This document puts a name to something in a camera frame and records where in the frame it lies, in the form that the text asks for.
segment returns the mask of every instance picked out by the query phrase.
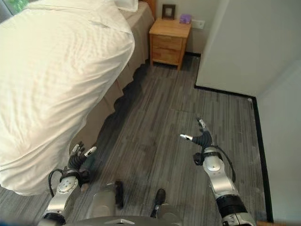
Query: black baseboard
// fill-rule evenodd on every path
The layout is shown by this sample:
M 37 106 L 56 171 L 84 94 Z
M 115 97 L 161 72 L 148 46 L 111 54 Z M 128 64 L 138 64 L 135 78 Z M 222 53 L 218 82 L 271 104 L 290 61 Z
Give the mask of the black baseboard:
M 264 198 L 265 198 L 265 208 L 266 208 L 266 212 L 267 212 L 267 220 L 268 220 L 268 222 L 273 223 L 274 219 L 273 219 L 273 211 L 272 211 L 271 193 L 270 193 L 270 189 L 269 189 L 269 176 L 268 176 L 267 162 L 266 162 L 265 153 L 264 153 L 261 125 L 260 125 L 260 118 L 259 118 L 256 97 L 248 96 L 248 95 L 240 94 L 240 93 L 228 92 L 228 91 L 219 90 L 219 89 L 201 87 L 201 86 L 197 86 L 197 85 L 195 85 L 194 88 L 252 99 L 254 116 L 255 116 L 255 124 L 256 124 L 256 132 L 257 132 L 258 148 L 259 148 L 260 161 L 261 161 L 261 171 L 262 171 L 262 179 L 263 179 L 263 189 L 264 189 Z
M 200 53 L 185 52 L 185 55 L 194 56 L 194 57 L 201 57 Z

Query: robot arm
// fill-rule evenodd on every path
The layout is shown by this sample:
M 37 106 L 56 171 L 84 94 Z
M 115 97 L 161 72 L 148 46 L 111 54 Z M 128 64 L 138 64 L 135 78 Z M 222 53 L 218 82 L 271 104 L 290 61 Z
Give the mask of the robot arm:
M 39 222 L 38 226 L 61 226 L 66 223 L 74 202 L 80 195 L 81 186 L 90 181 L 89 172 L 86 170 L 79 171 L 79 169 L 85 160 L 95 151 L 96 147 L 85 151 L 82 143 L 75 145 L 68 161 L 68 167 L 65 170 L 59 170 L 62 172 L 62 176 L 60 184 L 56 188 L 55 195 L 52 193 L 51 176 L 49 176 L 49 188 L 53 198 L 50 200 L 43 214 L 43 219 Z
M 238 190 L 233 181 L 225 173 L 225 165 L 216 146 L 213 146 L 212 136 L 202 119 L 197 119 L 202 135 L 192 137 L 181 134 L 180 137 L 190 140 L 202 146 L 202 152 L 193 157 L 196 165 L 203 165 L 210 179 L 210 187 L 213 191 L 223 226 L 256 226 L 252 216 L 247 212 L 240 199 Z

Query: wood-grain floor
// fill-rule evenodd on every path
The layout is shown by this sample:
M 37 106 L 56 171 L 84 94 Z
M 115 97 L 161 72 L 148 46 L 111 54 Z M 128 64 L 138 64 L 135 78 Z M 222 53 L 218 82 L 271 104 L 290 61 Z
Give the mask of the wood-grain floor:
M 77 199 L 68 222 L 83 219 L 93 194 L 120 179 L 125 184 L 125 207 L 118 214 L 149 216 L 162 187 L 184 225 L 221 225 L 207 175 L 192 160 L 198 146 L 178 137 L 199 134 L 196 115 L 232 159 L 247 209 L 256 220 L 266 220 L 252 104 L 243 97 L 194 89 L 198 64 L 199 57 L 185 56 L 179 72 L 160 64 L 137 70 L 102 128 L 91 166 L 92 184 Z M 231 175 L 228 164 L 226 171 Z M 0 219 L 33 225 L 49 200 L 48 194 L 24 197 L 0 188 Z

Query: white bedding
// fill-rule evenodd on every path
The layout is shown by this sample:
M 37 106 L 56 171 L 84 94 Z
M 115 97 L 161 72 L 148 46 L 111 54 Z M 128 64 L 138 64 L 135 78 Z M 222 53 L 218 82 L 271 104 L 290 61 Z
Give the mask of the white bedding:
M 0 25 L 0 184 L 47 189 L 134 50 L 111 0 L 40 0 Z

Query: drawer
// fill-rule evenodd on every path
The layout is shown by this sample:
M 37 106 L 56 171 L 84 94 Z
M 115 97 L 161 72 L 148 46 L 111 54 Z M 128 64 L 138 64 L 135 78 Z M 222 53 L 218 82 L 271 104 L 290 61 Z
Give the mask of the drawer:
M 162 63 L 177 65 L 180 60 L 181 51 L 166 48 L 153 48 L 152 59 L 154 61 L 159 60 Z
M 182 49 L 182 38 L 154 35 L 153 36 L 153 46 L 160 47 L 160 48 L 181 50 Z

